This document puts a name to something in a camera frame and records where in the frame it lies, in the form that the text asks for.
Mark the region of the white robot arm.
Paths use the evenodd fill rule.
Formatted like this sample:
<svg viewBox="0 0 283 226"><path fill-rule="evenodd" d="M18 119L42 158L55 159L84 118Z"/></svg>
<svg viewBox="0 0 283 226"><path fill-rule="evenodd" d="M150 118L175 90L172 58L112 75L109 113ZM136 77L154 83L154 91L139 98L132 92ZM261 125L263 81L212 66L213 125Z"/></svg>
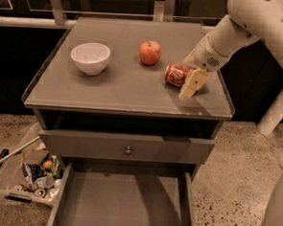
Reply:
<svg viewBox="0 0 283 226"><path fill-rule="evenodd" d="M283 69L283 0L227 0L227 14L184 59L203 75L224 66L239 49L256 40L264 42ZM283 88L258 124L270 137L283 118ZM261 226L283 226L283 174L277 180Z"/></svg>

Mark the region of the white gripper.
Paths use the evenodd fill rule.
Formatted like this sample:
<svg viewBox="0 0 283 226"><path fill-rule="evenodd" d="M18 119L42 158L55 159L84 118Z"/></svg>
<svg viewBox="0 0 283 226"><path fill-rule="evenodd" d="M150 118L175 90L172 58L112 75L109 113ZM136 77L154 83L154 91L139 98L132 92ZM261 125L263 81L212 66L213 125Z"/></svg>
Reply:
<svg viewBox="0 0 283 226"><path fill-rule="evenodd" d="M209 34L205 35L196 49L193 49L183 60L185 65L198 68L187 75L180 89L179 98L182 101L191 99L208 82L207 71L216 72L229 61L229 56L222 56L213 49L208 36Z"/></svg>

